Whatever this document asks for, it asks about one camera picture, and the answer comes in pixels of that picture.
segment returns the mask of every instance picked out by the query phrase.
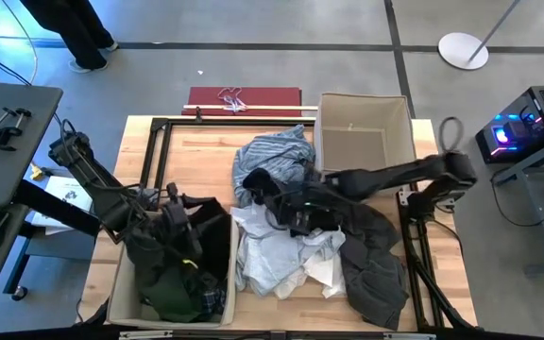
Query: black pants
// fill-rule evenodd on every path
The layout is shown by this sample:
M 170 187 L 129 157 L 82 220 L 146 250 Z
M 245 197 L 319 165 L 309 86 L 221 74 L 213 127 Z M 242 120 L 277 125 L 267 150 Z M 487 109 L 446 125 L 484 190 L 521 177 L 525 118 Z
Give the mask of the black pants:
M 86 69 L 106 65 L 98 48 L 114 43 L 100 22 L 89 0 L 21 0 L 39 25 L 61 35 L 75 56 L 76 64 Z

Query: wooden tabletop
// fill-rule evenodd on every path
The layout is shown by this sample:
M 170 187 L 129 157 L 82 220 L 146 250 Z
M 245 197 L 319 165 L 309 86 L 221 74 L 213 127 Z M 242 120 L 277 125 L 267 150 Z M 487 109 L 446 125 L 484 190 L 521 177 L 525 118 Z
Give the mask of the wooden tabletop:
M 152 116 L 129 116 L 119 150 L 114 175 L 123 184 L 140 181 L 146 142 Z M 255 136 L 274 133 L 284 127 L 181 127 L 174 126 L 167 157 L 164 182 L 174 181 L 178 189 L 189 196 L 215 196 L 229 208 L 234 203 L 231 185 L 232 160 L 237 148 Z M 418 158 L 437 153 L 434 130 L 429 120 L 413 120 L 413 136 Z M 312 140 L 309 128 L 306 137 Z M 152 186 L 161 150 L 162 138 L 157 139 L 149 185 Z M 374 197 L 370 204 L 384 213 L 400 229 L 398 208 L 393 197 Z M 436 219 L 454 228 L 452 216 L 436 212 Z M 428 238 L 432 252 L 436 282 L 461 316 L 476 324 L 468 279 L 458 242 L 445 230 L 428 224 Z M 90 271 L 85 282 L 79 312 L 86 318 L 111 293 L 114 274 L 119 262 L 121 245 L 115 245 L 101 232 L 98 235 Z M 392 252 L 404 261 L 402 242 Z M 432 311 L 427 289 L 421 280 L 421 294 L 425 315 L 432 323 Z M 231 330 L 286 330 L 286 331 L 360 331 L 375 332 L 383 328 L 367 324 L 353 311 L 344 297 L 324 299 L 322 286 L 313 281 L 296 289 L 285 299 L 257 297 L 245 290 L 237 293 L 234 321 L 223 329 Z M 413 303 L 409 299 L 400 314 L 399 331 L 417 329 Z

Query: cardboard box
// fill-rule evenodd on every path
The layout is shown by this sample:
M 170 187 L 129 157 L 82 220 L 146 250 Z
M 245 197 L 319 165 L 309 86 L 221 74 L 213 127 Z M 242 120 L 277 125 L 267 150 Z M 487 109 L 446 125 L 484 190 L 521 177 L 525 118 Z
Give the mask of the cardboard box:
M 416 159 L 405 96 L 323 93 L 314 125 L 316 168 L 378 170 Z
M 175 323 L 162 321 L 155 310 L 140 303 L 135 287 L 134 265 L 128 258 L 125 247 L 121 251 L 121 259 L 114 278 L 114 285 L 109 300 L 108 322 L 115 325 L 134 326 L 150 330 L 209 329 L 227 325 L 234 318 L 236 299 L 236 253 L 238 251 L 239 234 L 234 220 L 230 228 L 230 258 L 228 269 L 228 290 L 226 306 L 220 322 Z

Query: blue led light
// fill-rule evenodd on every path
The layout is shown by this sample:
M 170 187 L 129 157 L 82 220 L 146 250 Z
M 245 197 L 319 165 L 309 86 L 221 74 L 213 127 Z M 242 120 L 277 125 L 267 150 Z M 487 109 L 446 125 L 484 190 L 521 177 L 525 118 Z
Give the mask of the blue led light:
M 505 135 L 505 130 L 502 128 L 497 128 L 495 130 L 495 136 L 497 137 L 497 141 L 500 143 L 509 143 L 509 138 Z

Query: gray floor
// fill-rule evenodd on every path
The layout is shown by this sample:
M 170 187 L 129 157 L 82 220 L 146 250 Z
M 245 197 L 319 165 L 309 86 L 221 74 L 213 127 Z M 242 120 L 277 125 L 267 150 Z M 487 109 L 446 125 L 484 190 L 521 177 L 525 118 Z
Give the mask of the gray floor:
M 31 36 L 57 38 L 40 29 L 17 0 L 8 1 Z M 511 0 L 393 3 L 402 44 L 435 45 L 452 31 L 483 37 Z M 383 0 L 93 0 L 93 4 L 120 42 L 391 43 Z M 1 6 L 0 14 L 0 36 L 22 36 Z M 0 60 L 28 77 L 30 49 L 20 41 L 0 43 Z M 544 46 L 544 0 L 523 1 L 490 45 Z M 71 56 L 65 49 L 39 48 L 38 55 L 36 83 L 64 90 L 59 115 L 92 137 L 97 158 L 109 169 L 127 115 L 179 113 L 191 86 L 298 86 L 305 105 L 316 105 L 326 91 L 400 94 L 392 52 L 132 49 L 115 52 L 109 56 L 108 70 L 88 75 L 67 70 Z M 543 260 L 542 234 L 501 219 L 488 183 L 496 168 L 483 165 L 472 142 L 473 134 L 527 87 L 544 85 L 544 55 L 492 54 L 489 63 L 475 72 L 453 69 L 435 53 L 405 53 L 404 60 L 416 117 L 430 118 L 437 127 L 441 119 L 455 115 L 466 124 L 463 149 L 473 159 L 480 182 L 459 202 L 456 224 L 480 325 L 497 332 L 544 335 L 544 277 L 526 279 L 521 270 Z M 1 72 L 0 79 L 13 82 Z M 94 124 L 95 117 L 106 123 Z M 47 143 L 57 134 L 54 127 L 46 133 L 36 157 L 40 164 L 53 165 L 46 156 Z M 499 197 L 514 219 L 531 221 L 526 220 L 530 216 L 516 214 L 528 204 L 517 188 L 501 188 Z M 32 298 L 14 303 L 0 294 L 0 313 L 17 315 L 5 328 L 0 322 L 0 331 L 70 325 L 86 271 L 81 262 L 31 260 L 22 284 L 29 286 Z M 7 272 L 9 263 L 2 277 Z

